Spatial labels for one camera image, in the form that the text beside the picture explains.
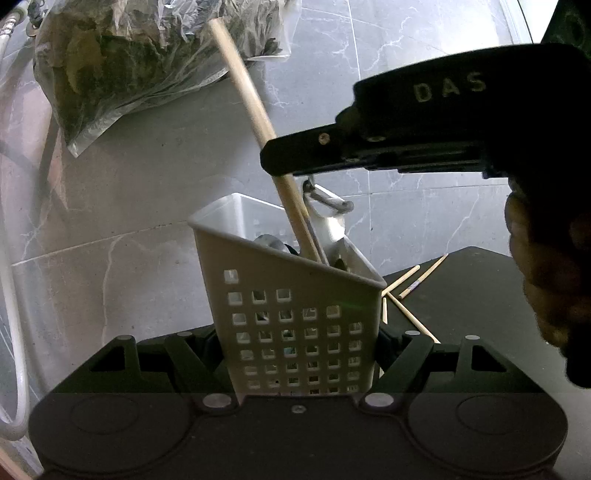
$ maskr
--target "square hole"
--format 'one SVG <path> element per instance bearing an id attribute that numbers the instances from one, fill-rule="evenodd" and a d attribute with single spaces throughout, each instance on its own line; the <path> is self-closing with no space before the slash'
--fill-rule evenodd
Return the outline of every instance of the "square hole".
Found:
<path id="1" fill-rule="evenodd" d="M 281 323 L 289 323 L 294 321 L 294 314 L 291 310 L 280 310 L 279 321 Z"/>
<path id="2" fill-rule="evenodd" d="M 238 283 L 238 272 L 236 270 L 224 270 L 223 280 L 230 285 L 233 283 Z"/>
<path id="3" fill-rule="evenodd" d="M 232 323 L 236 326 L 246 325 L 246 315 L 243 313 L 232 313 Z"/>
<path id="4" fill-rule="evenodd" d="M 318 310 L 316 310 L 314 307 L 309 308 L 309 309 L 304 309 L 301 311 L 301 315 L 304 320 L 307 320 L 307 321 L 316 320 L 318 318 Z"/>
<path id="5" fill-rule="evenodd" d="M 311 327 L 304 329 L 304 338 L 311 339 L 311 338 L 318 338 L 318 328 Z"/>
<path id="6" fill-rule="evenodd" d="M 242 293 L 239 291 L 231 291 L 228 294 L 228 305 L 232 307 L 242 305 Z"/>
<path id="7" fill-rule="evenodd" d="M 268 330 L 259 330 L 259 342 L 271 343 L 273 341 L 273 334 Z"/>
<path id="8" fill-rule="evenodd" d="M 248 332 L 238 332 L 236 334 L 236 341 L 238 343 L 251 343 L 251 336 Z"/>
<path id="9" fill-rule="evenodd" d="M 261 356 L 264 360 L 272 360 L 275 358 L 275 351 L 272 348 L 264 348 L 261 350 Z"/>
<path id="10" fill-rule="evenodd" d="M 340 343 L 339 342 L 329 342 L 328 350 L 329 350 L 329 353 L 339 353 L 340 352 Z"/>
<path id="11" fill-rule="evenodd" d="M 257 325 L 269 325 L 269 312 L 256 312 L 255 321 Z"/>
<path id="12" fill-rule="evenodd" d="M 265 291 L 264 290 L 253 290 L 252 291 L 252 302 L 255 305 L 258 305 L 261 303 L 266 303 L 267 296 L 265 295 Z"/>
<path id="13" fill-rule="evenodd" d="M 293 330 L 282 330 L 281 338 L 284 342 L 291 342 L 296 339 L 296 333 Z"/>
<path id="14" fill-rule="evenodd" d="M 329 325 L 326 328 L 326 335 L 329 337 L 338 337 L 340 335 L 340 325 Z"/>
<path id="15" fill-rule="evenodd" d="M 326 307 L 326 318 L 338 319 L 340 318 L 340 307 L 338 305 L 330 305 Z"/>
<path id="16" fill-rule="evenodd" d="M 349 342 L 349 352 L 358 352 L 361 350 L 361 340 L 351 340 Z"/>
<path id="17" fill-rule="evenodd" d="M 291 300 L 291 290 L 289 288 L 278 288 L 275 293 L 277 294 L 278 302 Z"/>
<path id="18" fill-rule="evenodd" d="M 318 355 L 318 353 L 319 353 L 318 345 L 306 345 L 306 355 L 314 356 L 314 355 Z"/>
<path id="19" fill-rule="evenodd" d="M 255 355 L 252 353 L 252 350 L 240 350 L 240 358 L 244 361 L 254 360 Z"/>
<path id="20" fill-rule="evenodd" d="M 361 322 L 355 322 L 349 324 L 349 333 L 351 335 L 358 335 L 363 331 L 363 324 Z"/>
<path id="21" fill-rule="evenodd" d="M 286 357 L 286 358 L 293 358 L 293 357 L 297 356 L 296 347 L 294 347 L 294 346 L 286 346 L 283 349 L 283 356 Z"/>

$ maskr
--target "screw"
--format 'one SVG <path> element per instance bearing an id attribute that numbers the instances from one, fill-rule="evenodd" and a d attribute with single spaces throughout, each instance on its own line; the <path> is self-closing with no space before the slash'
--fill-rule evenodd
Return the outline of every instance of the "screw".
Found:
<path id="1" fill-rule="evenodd" d="M 292 413 L 304 413 L 306 411 L 306 407 L 303 405 L 293 405 L 291 408 Z"/>
<path id="2" fill-rule="evenodd" d="M 203 398 L 203 405 L 209 408 L 226 408 L 232 404 L 232 399 L 225 393 L 210 393 Z"/>
<path id="3" fill-rule="evenodd" d="M 389 407 L 394 403 L 392 395 L 381 392 L 374 392 L 367 395 L 363 401 L 368 407 L 372 408 L 385 408 Z"/>
<path id="4" fill-rule="evenodd" d="M 318 135 L 318 142 L 320 145 L 326 145 L 330 142 L 330 135 L 329 134 L 320 134 Z"/>

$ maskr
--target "gray tile floor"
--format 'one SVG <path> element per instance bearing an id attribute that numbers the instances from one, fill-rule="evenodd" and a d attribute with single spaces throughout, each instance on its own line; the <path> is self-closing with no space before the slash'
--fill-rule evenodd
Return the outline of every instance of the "gray tile floor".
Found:
<path id="1" fill-rule="evenodd" d="M 332 122 L 360 78 L 510 42 L 498 0 L 304 0 L 291 58 L 251 73 L 287 134 Z M 12 51 L 0 90 L 2 205 L 42 394 L 118 334 L 209 323 L 185 220 L 232 192 L 277 195 L 229 81 L 122 118 L 75 159 L 33 81 L 30 44 Z M 383 274 L 467 245 L 507 253 L 502 181 L 365 170 L 318 180 L 355 201 L 348 234 Z M 0 352 L 0 401 L 11 410 L 1 342 Z"/>

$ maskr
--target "plastic bag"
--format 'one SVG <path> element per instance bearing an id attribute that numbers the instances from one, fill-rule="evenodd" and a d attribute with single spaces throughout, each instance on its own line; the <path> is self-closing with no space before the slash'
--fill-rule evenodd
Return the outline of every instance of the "plastic bag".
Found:
<path id="1" fill-rule="evenodd" d="M 35 79 L 77 157 L 122 115 L 226 73 L 211 18 L 244 59 L 286 59 L 300 10 L 301 0 L 61 0 L 37 34 Z"/>

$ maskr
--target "perforated basket side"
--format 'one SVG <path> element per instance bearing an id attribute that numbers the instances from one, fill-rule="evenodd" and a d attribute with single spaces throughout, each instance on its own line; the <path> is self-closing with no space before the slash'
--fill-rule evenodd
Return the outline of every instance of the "perforated basket side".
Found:
<path id="1" fill-rule="evenodd" d="M 369 388 L 382 284 L 194 228 L 237 393 L 313 395 Z"/>

